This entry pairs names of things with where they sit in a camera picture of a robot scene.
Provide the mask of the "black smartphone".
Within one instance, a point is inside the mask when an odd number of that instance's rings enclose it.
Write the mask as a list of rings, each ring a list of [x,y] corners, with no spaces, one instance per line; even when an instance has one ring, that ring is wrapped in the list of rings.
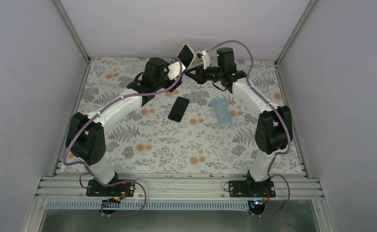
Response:
[[[168,119],[174,122],[181,122],[184,113],[188,107],[189,99],[183,97],[177,97],[169,114]]]

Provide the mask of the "light blue phone case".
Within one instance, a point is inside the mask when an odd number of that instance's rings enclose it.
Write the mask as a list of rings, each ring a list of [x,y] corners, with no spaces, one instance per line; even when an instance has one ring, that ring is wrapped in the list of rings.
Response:
[[[219,125],[228,125],[232,123],[232,116],[224,99],[212,100],[211,107]]]

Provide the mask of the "black phone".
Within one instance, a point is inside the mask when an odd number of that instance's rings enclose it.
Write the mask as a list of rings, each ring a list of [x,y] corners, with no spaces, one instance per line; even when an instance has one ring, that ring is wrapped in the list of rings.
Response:
[[[183,65],[188,68],[196,58],[196,53],[189,44],[184,44],[177,58],[183,63]]]

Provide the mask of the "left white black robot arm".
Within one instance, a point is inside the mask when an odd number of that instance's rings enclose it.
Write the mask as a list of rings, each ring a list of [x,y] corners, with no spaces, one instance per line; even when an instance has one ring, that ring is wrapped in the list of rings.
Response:
[[[116,173],[104,158],[105,130],[155,95],[173,91],[181,83],[186,69],[179,58],[174,63],[150,58],[144,71],[136,75],[116,99],[89,114],[74,114],[65,142],[64,165],[83,165],[99,183],[101,192],[107,196],[115,194],[118,189]]]

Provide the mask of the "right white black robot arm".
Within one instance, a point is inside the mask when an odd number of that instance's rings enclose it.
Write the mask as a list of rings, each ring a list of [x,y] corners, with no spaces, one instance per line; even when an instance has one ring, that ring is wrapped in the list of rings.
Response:
[[[275,190],[271,169],[278,155],[291,149],[293,140],[291,109],[273,104],[251,83],[251,71],[237,68],[232,48],[217,49],[217,65],[211,65],[209,50],[197,52],[195,57],[201,64],[190,68],[186,75],[198,84],[207,81],[221,82],[230,93],[244,98],[259,111],[255,130],[255,142],[263,155],[257,156],[244,181],[236,183],[234,193],[243,196],[245,190],[252,197],[272,194]]]

